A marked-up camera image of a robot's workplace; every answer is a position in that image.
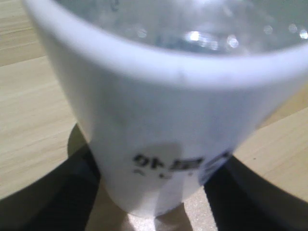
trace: cup rim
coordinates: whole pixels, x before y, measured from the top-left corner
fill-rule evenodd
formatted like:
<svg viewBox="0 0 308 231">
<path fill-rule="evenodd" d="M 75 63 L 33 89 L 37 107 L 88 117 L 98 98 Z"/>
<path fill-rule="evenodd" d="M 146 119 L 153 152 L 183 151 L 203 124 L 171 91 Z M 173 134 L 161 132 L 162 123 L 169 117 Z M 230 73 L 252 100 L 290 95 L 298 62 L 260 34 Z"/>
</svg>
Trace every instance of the cup rim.
<svg viewBox="0 0 308 231">
<path fill-rule="evenodd" d="M 225 90 L 289 82 L 308 73 L 308 43 L 251 56 L 169 51 L 106 32 L 55 0 L 24 0 L 24 5 L 40 29 L 64 47 L 102 68 L 140 81 Z"/>
</svg>

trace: light wood grain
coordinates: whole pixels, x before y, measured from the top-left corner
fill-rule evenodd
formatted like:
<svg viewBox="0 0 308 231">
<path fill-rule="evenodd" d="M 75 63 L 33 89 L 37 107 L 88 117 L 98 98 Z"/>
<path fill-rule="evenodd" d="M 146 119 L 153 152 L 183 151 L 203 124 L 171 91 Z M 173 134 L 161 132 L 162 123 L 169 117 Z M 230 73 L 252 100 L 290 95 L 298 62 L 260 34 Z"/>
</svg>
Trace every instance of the light wood grain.
<svg viewBox="0 0 308 231">
<path fill-rule="evenodd" d="M 75 119 L 18 0 L 0 0 L 0 198 L 67 158 Z M 308 86 L 236 152 L 257 174 L 308 201 Z"/>
</svg>

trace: water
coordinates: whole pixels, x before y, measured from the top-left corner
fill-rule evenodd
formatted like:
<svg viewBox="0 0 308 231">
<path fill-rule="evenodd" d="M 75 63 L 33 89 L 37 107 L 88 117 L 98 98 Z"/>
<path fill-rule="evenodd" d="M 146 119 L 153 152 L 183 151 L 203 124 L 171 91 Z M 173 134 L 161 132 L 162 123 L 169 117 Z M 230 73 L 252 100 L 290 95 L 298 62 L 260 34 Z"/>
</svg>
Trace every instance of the water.
<svg viewBox="0 0 308 231">
<path fill-rule="evenodd" d="M 121 37 L 170 50 L 251 55 L 308 41 L 307 0 L 57 0 Z"/>
</svg>

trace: wooden table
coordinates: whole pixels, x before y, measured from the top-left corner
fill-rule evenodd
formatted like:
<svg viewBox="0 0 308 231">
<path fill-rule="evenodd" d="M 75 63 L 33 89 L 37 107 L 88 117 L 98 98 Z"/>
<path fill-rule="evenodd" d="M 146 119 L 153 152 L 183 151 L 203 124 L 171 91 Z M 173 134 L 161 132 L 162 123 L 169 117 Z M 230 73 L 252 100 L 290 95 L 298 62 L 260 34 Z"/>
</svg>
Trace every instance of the wooden table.
<svg viewBox="0 0 308 231">
<path fill-rule="evenodd" d="M 75 118 L 19 0 L 0 0 L 0 199 L 67 159 Z M 308 86 L 236 152 L 259 176 L 308 202 Z"/>
</svg>

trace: white cup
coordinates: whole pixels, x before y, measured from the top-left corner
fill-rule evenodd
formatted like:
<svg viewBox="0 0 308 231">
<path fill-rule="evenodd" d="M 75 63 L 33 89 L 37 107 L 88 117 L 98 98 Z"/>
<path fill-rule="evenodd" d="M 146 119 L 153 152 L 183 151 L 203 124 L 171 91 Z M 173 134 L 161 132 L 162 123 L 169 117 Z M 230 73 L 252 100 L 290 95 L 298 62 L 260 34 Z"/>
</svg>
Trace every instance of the white cup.
<svg viewBox="0 0 308 231">
<path fill-rule="evenodd" d="M 110 197 L 137 216 L 178 206 L 307 80 L 307 44 L 249 57 L 166 51 L 54 0 L 24 3 Z"/>
</svg>

